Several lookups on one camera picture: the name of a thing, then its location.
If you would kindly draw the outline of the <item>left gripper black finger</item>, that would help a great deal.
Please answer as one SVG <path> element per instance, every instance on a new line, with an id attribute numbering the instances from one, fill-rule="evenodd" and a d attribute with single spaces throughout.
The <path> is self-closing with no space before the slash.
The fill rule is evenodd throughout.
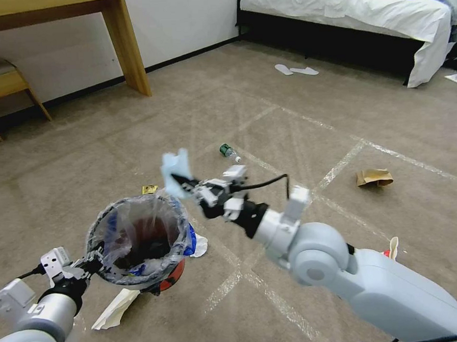
<path id="1" fill-rule="evenodd" d="M 79 268 L 95 268 L 103 266 L 104 244 L 97 244 L 81 259 Z"/>
<path id="2" fill-rule="evenodd" d="M 70 267 L 70 273 L 75 279 L 89 280 L 91 276 L 97 273 L 101 268 L 101 263 L 79 264 L 75 267 Z"/>

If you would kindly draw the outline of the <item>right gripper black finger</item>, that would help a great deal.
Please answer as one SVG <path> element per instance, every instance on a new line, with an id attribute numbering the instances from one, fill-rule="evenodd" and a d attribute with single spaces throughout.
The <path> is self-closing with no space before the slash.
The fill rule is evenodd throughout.
<path id="1" fill-rule="evenodd" d="M 229 182 L 222 180 L 222 179 L 205 179 L 205 180 L 197 180 L 195 178 L 188 178 L 182 175 L 177 175 L 171 173 L 171 177 L 180 185 L 183 189 L 195 189 L 196 187 L 202 186 L 219 186 L 219 187 L 227 187 Z"/>
<path id="2" fill-rule="evenodd" d="M 207 206 L 216 205 L 216 196 L 207 185 L 198 183 L 192 186 L 189 183 L 183 183 L 181 187 L 197 204 L 201 205 L 203 202 Z"/>

